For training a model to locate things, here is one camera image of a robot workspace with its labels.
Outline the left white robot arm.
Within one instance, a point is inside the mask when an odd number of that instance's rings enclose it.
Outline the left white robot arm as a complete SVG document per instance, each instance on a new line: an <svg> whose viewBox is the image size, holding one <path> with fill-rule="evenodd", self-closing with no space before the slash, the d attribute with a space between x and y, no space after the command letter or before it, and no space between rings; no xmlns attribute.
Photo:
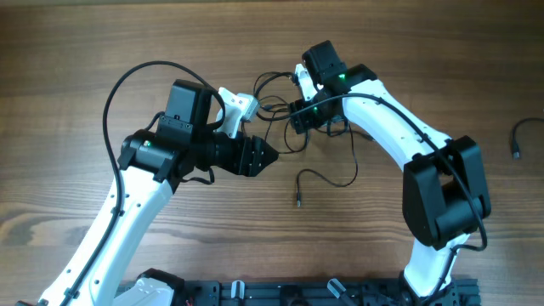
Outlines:
<svg viewBox="0 0 544 306"><path fill-rule="evenodd" d="M259 107L250 94L213 91L177 80L167 108L128 136L114 162L108 198L65 270L39 298L41 305L189 305L183 279L158 269L119 287L128 264L156 215L194 169L214 167L257 176L278 158L263 139L238 127Z"/></svg>

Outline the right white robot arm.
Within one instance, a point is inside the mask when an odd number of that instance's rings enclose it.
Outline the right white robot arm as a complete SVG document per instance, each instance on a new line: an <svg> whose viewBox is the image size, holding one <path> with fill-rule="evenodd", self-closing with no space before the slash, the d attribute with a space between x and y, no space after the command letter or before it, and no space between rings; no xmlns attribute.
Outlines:
<svg viewBox="0 0 544 306"><path fill-rule="evenodd" d="M402 213L415 240L400 293L419 305L442 301L453 289L458 253L488 245L491 204L479 146L417 118L368 67L347 67L330 41L303 54L295 77L302 95L290 105L297 133L341 117L368 132L402 170Z"/></svg>

